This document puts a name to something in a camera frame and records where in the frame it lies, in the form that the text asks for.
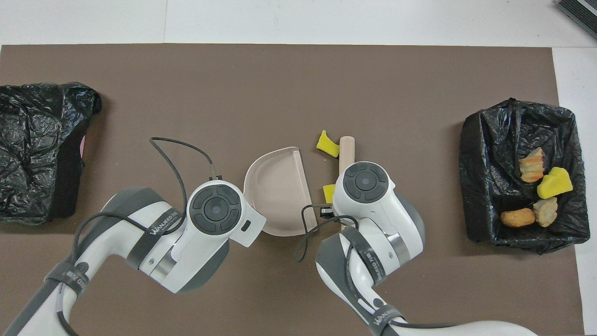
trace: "brown mat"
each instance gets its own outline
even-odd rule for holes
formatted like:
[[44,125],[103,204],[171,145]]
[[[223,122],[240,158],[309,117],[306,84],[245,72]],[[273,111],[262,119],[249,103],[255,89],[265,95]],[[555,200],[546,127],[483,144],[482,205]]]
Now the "brown mat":
[[[210,153],[242,186],[274,149],[301,149],[313,201],[337,177],[314,149],[319,132],[356,138],[357,160],[385,167],[426,223],[426,250],[377,291],[410,322],[518,323],[538,334],[582,334],[574,248],[537,256],[466,238],[458,184],[464,118],[509,97],[557,104],[547,48],[323,45],[3,46],[0,83],[80,81],[100,92],[76,215],[41,228],[0,225],[0,330],[68,253],[72,233],[121,188],[146,185],[176,207],[179,187],[147,141],[166,136]],[[204,159],[164,147],[187,189],[207,180]],[[173,295],[116,257],[75,304],[81,335],[368,335],[320,281],[313,239],[262,233],[230,254],[201,289]]]

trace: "fried nugget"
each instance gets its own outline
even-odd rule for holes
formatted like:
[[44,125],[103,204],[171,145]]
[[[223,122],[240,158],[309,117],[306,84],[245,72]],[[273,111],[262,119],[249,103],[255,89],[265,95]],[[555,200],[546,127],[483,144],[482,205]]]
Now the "fried nugget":
[[535,223],[535,213],[529,208],[505,211],[501,213],[500,219],[507,227],[519,228]]

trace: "black plastic bag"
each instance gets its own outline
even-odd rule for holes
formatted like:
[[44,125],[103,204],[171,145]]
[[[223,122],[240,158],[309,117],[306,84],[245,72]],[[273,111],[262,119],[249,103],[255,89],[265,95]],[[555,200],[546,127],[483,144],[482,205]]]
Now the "black plastic bag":
[[[545,174],[563,167],[573,191],[557,196],[558,217],[543,228],[537,224],[510,228],[504,211],[532,208],[540,198],[541,180],[521,180],[518,160],[543,149]],[[466,118],[460,138],[460,186],[468,237],[476,242],[510,246],[539,255],[589,239],[584,166],[574,114],[565,108],[510,98]]]
[[81,139],[101,98],[81,83],[0,86],[0,221],[75,212]]

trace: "sponge piece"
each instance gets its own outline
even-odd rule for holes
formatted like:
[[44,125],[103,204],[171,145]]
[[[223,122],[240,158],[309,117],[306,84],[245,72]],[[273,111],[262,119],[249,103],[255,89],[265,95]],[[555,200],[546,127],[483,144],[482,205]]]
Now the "sponge piece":
[[564,168],[554,167],[549,174],[543,177],[543,181],[537,186],[537,194],[543,199],[572,191],[570,175]]
[[334,199],[334,190],[336,190],[335,184],[324,185],[324,196],[326,203],[332,203],[332,200]]
[[327,133],[325,130],[321,131],[321,135],[319,136],[319,141],[317,141],[317,146],[315,147],[332,155],[333,157],[338,157],[340,154],[340,146],[336,145],[332,140],[328,138]]

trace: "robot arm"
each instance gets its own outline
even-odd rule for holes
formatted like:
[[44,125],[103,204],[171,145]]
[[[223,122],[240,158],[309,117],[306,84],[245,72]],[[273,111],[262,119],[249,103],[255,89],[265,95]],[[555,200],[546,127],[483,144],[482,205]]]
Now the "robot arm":
[[324,283],[369,327],[374,336],[536,336],[518,325],[498,321],[457,326],[417,326],[406,323],[396,308],[372,287],[423,251],[421,217],[400,195],[387,172],[374,163],[349,166],[336,182],[333,209],[350,215],[357,227],[347,227],[325,239],[316,257]]
[[[76,335],[66,323],[70,310],[109,255],[122,256],[171,292],[190,291],[219,268],[229,239],[248,247],[265,224],[240,190],[221,180],[192,193],[185,218],[150,188],[127,188],[102,212],[129,217],[145,230],[118,218],[96,220],[78,245],[76,261],[69,255],[50,272],[4,336]],[[178,229],[164,234],[179,221]]]

